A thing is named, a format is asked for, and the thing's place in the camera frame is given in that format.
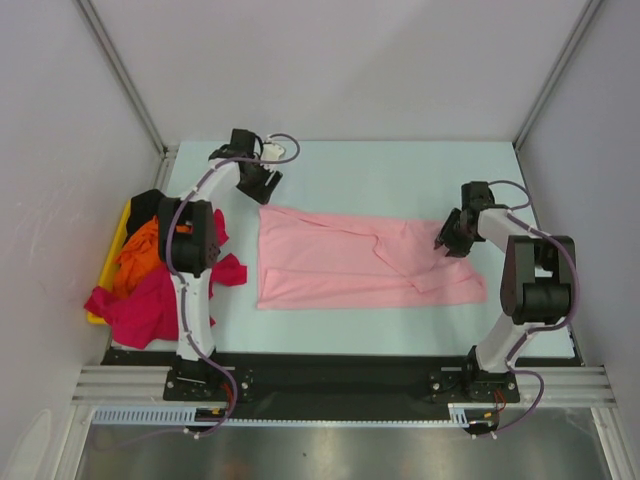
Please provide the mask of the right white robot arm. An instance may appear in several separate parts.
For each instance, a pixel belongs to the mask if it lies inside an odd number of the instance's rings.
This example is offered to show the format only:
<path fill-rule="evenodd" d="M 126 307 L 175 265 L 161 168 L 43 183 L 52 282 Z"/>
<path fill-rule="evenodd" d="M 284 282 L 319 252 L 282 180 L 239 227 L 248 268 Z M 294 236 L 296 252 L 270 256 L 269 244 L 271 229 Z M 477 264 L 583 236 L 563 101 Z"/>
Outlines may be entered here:
<path fill-rule="evenodd" d="M 514 209 L 496 201 L 490 183 L 472 181 L 462 185 L 461 205 L 450 212 L 434 248 L 464 258 L 480 242 L 492 243 L 504 255 L 502 313 L 459 370 L 431 376 L 432 397 L 439 402 L 518 401 L 515 366 L 524 347 L 539 333 L 564 328 L 576 313 L 574 240 L 520 220 Z"/>

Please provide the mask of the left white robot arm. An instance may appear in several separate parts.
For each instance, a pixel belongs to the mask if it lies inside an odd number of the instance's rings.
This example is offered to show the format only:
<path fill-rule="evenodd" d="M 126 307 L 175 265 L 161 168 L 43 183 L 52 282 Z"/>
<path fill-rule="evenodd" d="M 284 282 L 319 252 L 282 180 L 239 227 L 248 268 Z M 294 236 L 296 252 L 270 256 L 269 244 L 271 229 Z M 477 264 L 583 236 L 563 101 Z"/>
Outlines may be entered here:
<path fill-rule="evenodd" d="M 178 364 L 187 370 L 186 387 L 197 398 L 214 397 L 221 376 L 206 366 L 215 351 L 210 326 L 209 285 L 220 254 L 214 207 L 236 189 L 265 205 L 282 179 L 276 166 L 288 163 L 280 136 L 261 138 L 234 129 L 228 143 L 207 160 L 206 169 L 178 197 L 163 198 L 158 207 L 158 256 L 167 267 L 175 294 Z"/>

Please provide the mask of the pink t shirt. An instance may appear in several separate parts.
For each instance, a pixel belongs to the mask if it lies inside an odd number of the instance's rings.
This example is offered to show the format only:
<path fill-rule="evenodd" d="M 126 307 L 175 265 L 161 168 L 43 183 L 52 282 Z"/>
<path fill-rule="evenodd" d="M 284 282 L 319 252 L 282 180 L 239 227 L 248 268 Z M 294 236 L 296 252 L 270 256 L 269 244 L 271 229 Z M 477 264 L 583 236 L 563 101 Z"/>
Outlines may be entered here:
<path fill-rule="evenodd" d="M 265 206 L 258 234 L 262 310 L 480 304 L 484 278 L 434 243 L 424 219 L 310 213 Z"/>

